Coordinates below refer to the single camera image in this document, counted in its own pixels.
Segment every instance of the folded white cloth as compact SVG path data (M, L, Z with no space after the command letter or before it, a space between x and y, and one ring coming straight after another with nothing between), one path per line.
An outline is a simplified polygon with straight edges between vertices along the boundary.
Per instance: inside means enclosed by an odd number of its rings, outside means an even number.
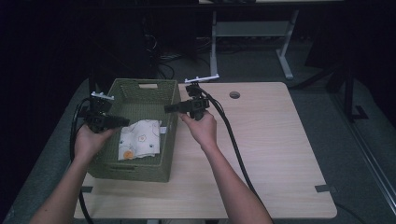
M119 161L132 160L160 153L159 120L143 119L121 129Z

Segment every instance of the person's right arm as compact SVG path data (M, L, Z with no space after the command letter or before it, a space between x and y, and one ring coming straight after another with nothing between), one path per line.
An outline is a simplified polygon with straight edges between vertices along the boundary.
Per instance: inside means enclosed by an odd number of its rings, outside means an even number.
M189 126L194 139L201 145L212 167L221 199L232 223L273 223L268 211L248 186L239 178L217 144L217 123L213 115L205 112L196 121L179 114Z

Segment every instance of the person's left arm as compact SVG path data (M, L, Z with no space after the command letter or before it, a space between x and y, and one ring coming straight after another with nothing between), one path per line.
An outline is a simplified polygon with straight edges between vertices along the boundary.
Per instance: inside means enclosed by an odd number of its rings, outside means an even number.
M35 212L31 223L72 223L79 191L93 156L115 130L93 133L87 125L78 130L75 158L48 199Z

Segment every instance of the forearm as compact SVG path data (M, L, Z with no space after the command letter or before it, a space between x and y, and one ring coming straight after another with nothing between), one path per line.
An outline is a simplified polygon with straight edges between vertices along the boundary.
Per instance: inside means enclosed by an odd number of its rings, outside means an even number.
M272 223L267 210L239 178L218 147L204 149L232 223Z
M73 161L56 189L36 211L31 223L72 223L87 169L87 162Z

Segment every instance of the background table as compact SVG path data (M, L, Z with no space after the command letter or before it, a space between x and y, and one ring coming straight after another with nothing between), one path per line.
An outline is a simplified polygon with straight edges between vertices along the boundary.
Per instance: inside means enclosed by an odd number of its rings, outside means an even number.
M180 84L182 100L188 94ZM210 83L233 127L250 179L273 218L331 218L336 208L286 86L282 83ZM241 94L239 99L229 96ZM221 151L242 177L226 127L215 108ZM95 179L87 175L85 203L93 218L225 218L209 163L186 124L177 125L169 183ZM83 218L79 205L75 217Z

